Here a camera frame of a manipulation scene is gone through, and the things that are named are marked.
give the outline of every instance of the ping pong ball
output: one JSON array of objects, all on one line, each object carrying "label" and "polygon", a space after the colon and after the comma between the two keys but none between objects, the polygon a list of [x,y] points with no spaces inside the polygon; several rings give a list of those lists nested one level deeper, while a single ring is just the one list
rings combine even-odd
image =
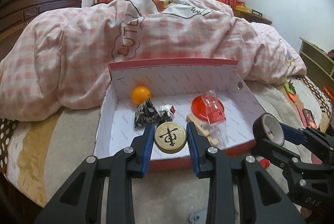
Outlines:
[{"label": "ping pong ball", "polygon": [[151,91],[145,86],[138,86],[132,92],[132,101],[139,105],[151,96]]}]

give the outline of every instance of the gold coin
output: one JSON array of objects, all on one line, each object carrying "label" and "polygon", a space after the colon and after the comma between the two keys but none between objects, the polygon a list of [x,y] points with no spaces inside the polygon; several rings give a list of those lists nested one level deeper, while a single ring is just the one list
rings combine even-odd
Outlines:
[{"label": "gold coin", "polygon": [[176,153],[183,149],[187,142],[186,130],[178,123],[165,122],[154,134],[157,147],[165,153]]}]

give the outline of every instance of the cardboard box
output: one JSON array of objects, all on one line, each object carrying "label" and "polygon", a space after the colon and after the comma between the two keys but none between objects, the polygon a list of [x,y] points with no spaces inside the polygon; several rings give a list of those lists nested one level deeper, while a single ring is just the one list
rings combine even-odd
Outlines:
[{"label": "cardboard box", "polygon": [[235,8],[238,11],[242,11],[242,12],[246,12],[246,13],[252,13],[252,9],[247,8],[247,7],[243,7],[243,6],[236,6]]},{"label": "cardboard box", "polygon": [[[104,158],[131,144],[144,128],[134,128],[136,106],[131,100],[134,88],[151,90],[156,108],[172,104],[173,121],[186,128],[191,102],[199,94],[215,90],[224,104],[230,154],[255,145],[253,122],[264,113],[249,88],[235,73],[238,61],[224,59],[151,59],[109,64],[111,84],[101,106],[94,155]],[[188,168],[188,145],[178,153],[166,154],[153,146],[150,170]]]}]

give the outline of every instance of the wooden shelf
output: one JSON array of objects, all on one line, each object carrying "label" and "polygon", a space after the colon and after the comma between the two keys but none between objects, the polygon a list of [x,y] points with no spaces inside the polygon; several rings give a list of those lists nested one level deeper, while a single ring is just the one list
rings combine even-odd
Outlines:
[{"label": "wooden shelf", "polygon": [[334,61],[316,45],[304,38],[299,54],[303,59],[308,77],[320,88],[326,86],[334,94]]},{"label": "wooden shelf", "polygon": [[267,24],[267,25],[272,24],[272,22],[269,19],[257,16],[257,15],[254,15],[254,14],[250,14],[250,13],[247,13],[247,12],[243,12],[243,11],[239,11],[239,10],[233,10],[233,14],[237,18],[246,19],[249,23],[257,22],[257,23],[264,23],[264,24]]}]

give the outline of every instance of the tape roll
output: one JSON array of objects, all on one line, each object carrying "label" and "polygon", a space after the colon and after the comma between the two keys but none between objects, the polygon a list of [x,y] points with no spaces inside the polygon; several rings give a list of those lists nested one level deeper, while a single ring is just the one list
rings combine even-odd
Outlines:
[{"label": "tape roll", "polygon": [[264,113],[253,124],[255,141],[266,138],[279,146],[284,145],[284,132],[278,120],[269,113]]}]

